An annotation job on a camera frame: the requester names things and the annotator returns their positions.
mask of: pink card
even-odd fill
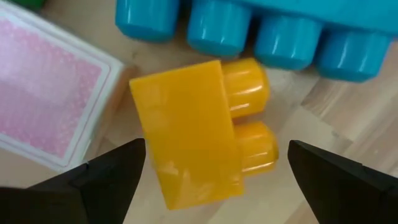
[[[76,37],[1,3],[0,147],[58,170],[78,165],[121,67]]]

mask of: wooden surface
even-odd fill
[[[186,22],[180,23],[178,35],[168,44],[148,44],[124,37],[114,25],[114,5],[114,0],[49,0],[43,15],[122,61],[137,65],[137,75],[211,59],[185,43]],[[397,176],[397,57],[398,45],[393,44],[380,76],[360,85],[324,80],[312,69],[267,69],[272,98],[265,113],[253,119],[264,120],[277,134],[280,160],[276,170],[247,178],[242,197],[171,212],[165,207],[157,177],[147,159],[125,223],[316,223],[287,162],[291,139]],[[126,87],[99,154],[141,136]],[[8,152],[2,152],[0,165],[0,184],[23,187],[54,175]]]

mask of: large building block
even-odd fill
[[[255,60],[216,60],[135,78],[130,87],[169,209],[241,195],[245,175],[274,167],[272,131],[232,120],[262,111],[269,98]]]
[[[322,76],[351,82],[378,74],[398,34],[395,0],[118,0],[116,24],[132,38],[168,41],[180,5],[192,10],[187,39],[200,52],[239,55],[254,18],[263,64],[302,70],[314,63]]]

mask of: pink box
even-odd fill
[[[0,1],[0,148],[58,171],[80,165],[101,138],[108,108],[121,95],[116,90],[124,90],[117,88],[123,69],[112,56]]]

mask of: yellow toy brick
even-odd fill
[[[232,118],[262,111],[270,95],[254,59],[215,60],[130,81],[169,209],[243,194],[243,177],[271,170],[274,135],[261,122]]]

